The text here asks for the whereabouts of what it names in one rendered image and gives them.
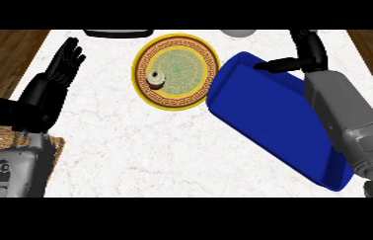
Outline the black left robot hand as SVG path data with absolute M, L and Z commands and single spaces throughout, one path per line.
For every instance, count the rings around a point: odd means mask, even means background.
M 68 38 L 47 70 L 32 78 L 18 101 L 0 98 L 0 125 L 15 131 L 47 132 L 58 122 L 68 87 L 86 59 L 78 39 Z

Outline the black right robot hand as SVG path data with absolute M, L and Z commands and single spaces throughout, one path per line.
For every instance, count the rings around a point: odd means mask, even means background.
M 282 73 L 302 70 L 304 73 L 327 69 L 326 49 L 313 30 L 290 30 L 290 36 L 296 45 L 298 57 L 286 57 L 254 65 L 257 70 Z

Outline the blue tray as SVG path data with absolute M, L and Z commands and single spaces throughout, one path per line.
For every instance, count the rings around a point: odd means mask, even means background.
M 257 70 L 261 61 L 245 51 L 226 61 L 206 94 L 208 110 L 317 185 L 338 192 L 352 170 L 305 99 L 304 80 Z

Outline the chocolate cupcake with white frosting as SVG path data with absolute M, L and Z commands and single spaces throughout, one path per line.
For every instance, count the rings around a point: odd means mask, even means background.
M 146 74 L 146 82 L 152 90 L 159 90 L 165 86 L 167 75 L 161 70 L 152 70 Z

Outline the yellow patterned plate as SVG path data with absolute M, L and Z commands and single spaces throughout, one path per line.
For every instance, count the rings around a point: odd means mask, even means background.
M 146 82 L 152 70 L 167 75 L 159 90 L 152 90 Z M 167 111 L 187 110 L 205 101 L 218 70 L 218 55 L 205 40 L 189 34 L 162 35 L 147 42 L 136 55 L 134 90 L 152 107 Z

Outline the grey round object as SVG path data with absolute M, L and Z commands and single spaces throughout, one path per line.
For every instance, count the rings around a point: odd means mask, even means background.
M 233 38 L 242 39 L 248 38 L 255 33 L 255 30 L 223 30 L 223 33 Z

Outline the brown wicker basket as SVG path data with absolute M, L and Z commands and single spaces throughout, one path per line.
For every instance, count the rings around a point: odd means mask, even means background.
M 0 126 L 0 187 L 47 183 L 62 155 L 62 137 Z

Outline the black appliance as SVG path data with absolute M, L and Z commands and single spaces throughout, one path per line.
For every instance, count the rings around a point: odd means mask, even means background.
M 90 37 L 109 38 L 109 39 L 134 39 L 146 38 L 152 30 L 84 30 Z

